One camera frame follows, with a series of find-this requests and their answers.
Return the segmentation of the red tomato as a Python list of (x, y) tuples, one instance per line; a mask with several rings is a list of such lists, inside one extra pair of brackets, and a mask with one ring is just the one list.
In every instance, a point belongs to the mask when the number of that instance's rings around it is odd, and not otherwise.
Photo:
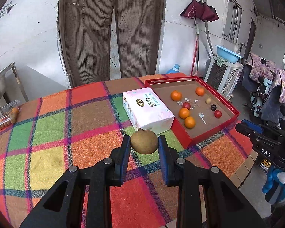
[(221, 112), (220, 110), (215, 110), (214, 116), (215, 116), (216, 118), (221, 118), (221, 117), (222, 117), (222, 112)]
[(182, 104), (182, 108), (185, 108), (185, 109), (190, 110), (191, 104), (190, 104), (189, 102), (184, 102), (184, 103)]

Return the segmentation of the dark purple plum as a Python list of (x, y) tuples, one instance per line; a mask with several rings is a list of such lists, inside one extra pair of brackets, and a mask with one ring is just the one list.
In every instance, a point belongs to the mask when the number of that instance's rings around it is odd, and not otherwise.
[(217, 106), (215, 104), (211, 105), (211, 110), (215, 111), (217, 109)]

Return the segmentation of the yellow-green round fruit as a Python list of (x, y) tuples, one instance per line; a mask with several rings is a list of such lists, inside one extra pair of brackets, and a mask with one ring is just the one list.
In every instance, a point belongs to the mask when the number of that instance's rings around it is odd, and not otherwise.
[(211, 104), (212, 99), (211, 98), (207, 98), (205, 102), (209, 105), (209, 104)]

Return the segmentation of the orange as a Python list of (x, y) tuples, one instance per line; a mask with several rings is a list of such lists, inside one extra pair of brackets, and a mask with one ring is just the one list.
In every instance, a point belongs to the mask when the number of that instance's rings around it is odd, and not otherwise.
[(194, 128), (196, 125), (195, 119), (191, 116), (188, 116), (187, 118), (184, 119), (184, 125), (188, 129)]
[(190, 116), (190, 110), (187, 108), (181, 108), (179, 110), (179, 118), (185, 120), (187, 117)]

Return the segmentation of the brown kiwi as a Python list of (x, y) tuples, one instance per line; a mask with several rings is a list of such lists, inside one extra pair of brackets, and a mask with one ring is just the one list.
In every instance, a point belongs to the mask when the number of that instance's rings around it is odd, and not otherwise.
[(131, 146), (140, 154), (152, 154), (158, 149), (158, 137), (153, 131), (139, 129), (131, 135)]

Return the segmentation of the white air conditioner unit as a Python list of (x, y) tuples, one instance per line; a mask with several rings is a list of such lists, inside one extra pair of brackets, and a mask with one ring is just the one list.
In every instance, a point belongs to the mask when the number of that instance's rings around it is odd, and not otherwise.
[(217, 60), (218, 57), (216, 56), (211, 58), (204, 81), (228, 100), (244, 66), (238, 62), (230, 63), (228, 61), (224, 61), (219, 65), (217, 64)]

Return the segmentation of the pink quilted scooter cover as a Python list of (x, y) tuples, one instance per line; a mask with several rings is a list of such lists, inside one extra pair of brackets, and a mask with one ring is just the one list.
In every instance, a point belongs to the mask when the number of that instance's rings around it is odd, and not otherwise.
[(281, 86), (281, 93), (279, 97), (280, 103), (285, 103), (285, 70), (277, 68), (272, 61), (266, 60), (266, 63), (261, 62), (260, 56), (250, 53), (251, 60), (247, 65), (251, 66), (249, 77), (252, 81), (260, 83), (258, 77), (263, 76), (273, 81), (272, 87)]

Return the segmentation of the light blue plastic basin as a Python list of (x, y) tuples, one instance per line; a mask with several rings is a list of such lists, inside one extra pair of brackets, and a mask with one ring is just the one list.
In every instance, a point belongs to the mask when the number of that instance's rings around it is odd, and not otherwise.
[(242, 58), (241, 55), (223, 47), (220, 45), (216, 45), (217, 47), (217, 55), (221, 58), (224, 58), (226, 61), (230, 63), (236, 63), (239, 59)]

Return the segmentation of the orange mandarin in tray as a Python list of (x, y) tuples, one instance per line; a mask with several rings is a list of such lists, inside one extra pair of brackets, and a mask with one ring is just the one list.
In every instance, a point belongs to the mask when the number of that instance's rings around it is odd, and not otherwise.
[(175, 90), (175, 91), (172, 91), (171, 94), (170, 94), (170, 98), (173, 100), (173, 101), (181, 101), (182, 99), (182, 93)]

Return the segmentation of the blue detergent bottle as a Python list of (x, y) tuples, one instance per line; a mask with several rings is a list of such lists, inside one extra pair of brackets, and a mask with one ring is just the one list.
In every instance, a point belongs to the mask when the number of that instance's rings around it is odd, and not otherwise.
[(169, 69), (166, 74), (174, 74), (174, 73), (179, 73), (180, 65), (175, 64), (171, 69)]

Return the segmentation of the white pink tissue pack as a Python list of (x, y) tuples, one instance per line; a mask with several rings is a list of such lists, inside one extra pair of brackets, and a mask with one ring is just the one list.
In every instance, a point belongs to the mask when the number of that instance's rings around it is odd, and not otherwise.
[(122, 105), (135, 131), (158, 135), (171, 129), (174, 115), (151, 88), (123, 92)]

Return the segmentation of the clear plastic fruit box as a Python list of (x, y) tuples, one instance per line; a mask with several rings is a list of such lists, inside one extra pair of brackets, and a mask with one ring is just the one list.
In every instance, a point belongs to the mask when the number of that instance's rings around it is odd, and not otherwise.
[(17, 117), (21, 111), (19, 103), (19, 100), (14, 100), (2, 108), (2, 111), (0, 112), (0, 130), (16, 123)]

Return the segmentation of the dark red folded umbrella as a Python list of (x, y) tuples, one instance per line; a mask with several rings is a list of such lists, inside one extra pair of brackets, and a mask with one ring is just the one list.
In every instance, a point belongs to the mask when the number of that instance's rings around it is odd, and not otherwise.
[(219, 19), (215, 7), (193, 0), (180, 14), (180, 16), (201, 21), (213, 22)]

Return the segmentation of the red handled broom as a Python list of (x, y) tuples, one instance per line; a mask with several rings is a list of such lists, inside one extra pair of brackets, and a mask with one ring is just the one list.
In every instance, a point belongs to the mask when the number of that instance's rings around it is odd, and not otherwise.
[(197, 53), (198, 53), (198, 47), (199, 47), (199, 25), (196, 24), (196, 43), (195, 43), (195, 50), (193, 52), (193, 60), (192, 60), (192, 69), (190, 71), (190, 75), (194, 75), (194, 69), (195, 69), (195, 63), (197, 60)]

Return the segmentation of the brown corduroy trousers person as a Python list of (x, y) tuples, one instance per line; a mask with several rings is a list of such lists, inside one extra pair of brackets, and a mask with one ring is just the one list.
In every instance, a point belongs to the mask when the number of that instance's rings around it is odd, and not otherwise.
[(156, 73), (165, 0), (59, 0), (71, 87)]

